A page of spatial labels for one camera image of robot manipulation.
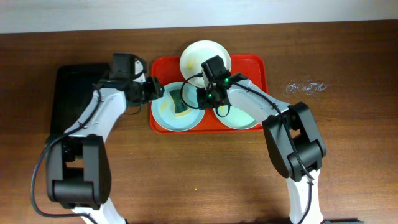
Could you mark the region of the light blue plate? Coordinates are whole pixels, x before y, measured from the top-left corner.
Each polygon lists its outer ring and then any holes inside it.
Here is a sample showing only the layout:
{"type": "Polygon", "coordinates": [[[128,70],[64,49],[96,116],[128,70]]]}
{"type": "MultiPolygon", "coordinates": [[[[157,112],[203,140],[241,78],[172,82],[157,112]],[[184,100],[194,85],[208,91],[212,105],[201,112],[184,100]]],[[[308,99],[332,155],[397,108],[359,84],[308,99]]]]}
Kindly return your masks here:
{"type": "Polygon", "coordinates": [[[188,131],[198,125],[205,115],[205,110],[189,107],[179,115],[175,112],[175,102],[170,92],[175,91],[179,94],[182,85],[182,82],[167,84],[164,86],[163,97],[154,100],[151,104],[151,113],[156,123],[168,131],[188,131]]]}
{"type": "Polygon", "coordinates": [[[251,129],[259,123],[243,110],[233,106],[223,105],[213,109],[216,118],[231,129],[251,129]]]}

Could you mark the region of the green and yellow sponge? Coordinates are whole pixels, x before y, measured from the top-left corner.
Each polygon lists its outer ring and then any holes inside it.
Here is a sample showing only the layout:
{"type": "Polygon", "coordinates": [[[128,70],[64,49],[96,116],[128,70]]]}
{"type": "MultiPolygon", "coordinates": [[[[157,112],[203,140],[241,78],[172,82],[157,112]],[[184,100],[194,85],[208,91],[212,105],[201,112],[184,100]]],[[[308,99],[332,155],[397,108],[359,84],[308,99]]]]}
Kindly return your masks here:
{"type": "Polygon", "coordinates": [[[186,116],[192,112],[192,109],[183,102],[183,94],[181,94],[180,90],[172,90],[169,92],[169,95],[174,104],[174,114],[176,117],[186,116]]]}

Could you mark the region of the white plate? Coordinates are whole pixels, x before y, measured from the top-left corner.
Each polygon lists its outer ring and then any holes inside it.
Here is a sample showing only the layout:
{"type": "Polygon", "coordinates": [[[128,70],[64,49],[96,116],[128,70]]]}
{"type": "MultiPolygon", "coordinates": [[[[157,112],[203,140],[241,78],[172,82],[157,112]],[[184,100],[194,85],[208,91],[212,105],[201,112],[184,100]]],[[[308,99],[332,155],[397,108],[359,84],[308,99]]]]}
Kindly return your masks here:
{"type": "Polygon", "coordinates": [[[184,79],[195,87],[204,88],[205,81],[203,77],[188,79],[197,74],[202,75],[203,69],[201,64],[217,55],[223,59],[224,66],[228,70],[231,70],[231,57],[228,51],[219,43],[211,40],[200,40],[190,44],[180,57],[180,71],[184,79]]]}

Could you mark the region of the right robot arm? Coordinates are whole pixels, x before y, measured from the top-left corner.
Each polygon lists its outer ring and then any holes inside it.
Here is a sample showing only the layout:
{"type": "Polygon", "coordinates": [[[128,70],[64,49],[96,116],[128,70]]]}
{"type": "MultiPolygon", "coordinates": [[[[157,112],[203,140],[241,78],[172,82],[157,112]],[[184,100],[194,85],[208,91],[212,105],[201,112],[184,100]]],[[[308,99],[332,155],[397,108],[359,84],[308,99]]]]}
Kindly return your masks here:
{"type": "Polygon", "coordinates": [[[308,105],[291,105],[271,97],[242,73],[231,74],[218,55],[201,67],[199,75],[205,86],[197,91],[199,108],[226,105],[258,122],[272,165],[286,179],[290,221],[322,223],[318,178],[326,146],[308,105]]]}

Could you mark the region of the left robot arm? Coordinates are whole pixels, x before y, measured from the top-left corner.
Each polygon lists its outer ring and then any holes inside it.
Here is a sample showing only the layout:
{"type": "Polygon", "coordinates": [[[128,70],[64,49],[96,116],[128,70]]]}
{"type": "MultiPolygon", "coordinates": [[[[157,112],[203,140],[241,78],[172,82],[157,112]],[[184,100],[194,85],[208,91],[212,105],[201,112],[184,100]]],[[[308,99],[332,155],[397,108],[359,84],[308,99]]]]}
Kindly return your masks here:
{"type": "Polygon", "coordinates": [[[127,222],[110,198],[105,142],[129,107],[140,108],[163,96],[159,80],[146,72],[146,62],[137,55],[115,53],[112,70],[95,85],[80,117],[46,146],[47,196],[69,209],[69,217],[82,217],[86,223],[127,222]]]}

